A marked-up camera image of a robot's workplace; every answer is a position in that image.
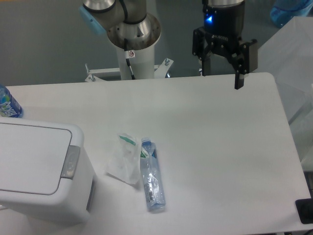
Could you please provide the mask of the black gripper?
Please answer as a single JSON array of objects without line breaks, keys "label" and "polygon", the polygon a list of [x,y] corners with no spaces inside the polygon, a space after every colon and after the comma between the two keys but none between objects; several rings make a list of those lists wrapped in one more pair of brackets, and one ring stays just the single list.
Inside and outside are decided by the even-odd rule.
[{"label": "black gripper", "polygon": [[201,62],[202,76],[211,74],[211,52],[205,45],[206,33],[226,43],[230,64],[235,70],[236,90],[244,86],[245,77],[258,68],[258,41],[252,39],[240,45],[244,26],[244,1],[203,1],[204,27],[193,31],[192,54]]}]

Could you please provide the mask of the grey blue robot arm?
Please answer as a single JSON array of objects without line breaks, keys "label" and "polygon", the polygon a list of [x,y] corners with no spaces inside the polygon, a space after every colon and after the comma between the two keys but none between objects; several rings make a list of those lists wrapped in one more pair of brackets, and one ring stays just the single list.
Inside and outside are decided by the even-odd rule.
[{"label": "grey blue robot arm", "polygon": [[[203,26],[193,31],[192,53],[201,62],[203,76],[210,74],[210,56],[225,58],[235,72],[235,89],[258,67],[258,42],[242,40],[245,2],[204,0]],[[158,19],[147,12],[144,0],[85,0],[82,19],[96,34],[107,34],[116,48],[123,80],[164,76],[166,64],[155,68],[155,44],[161,36]]]}]

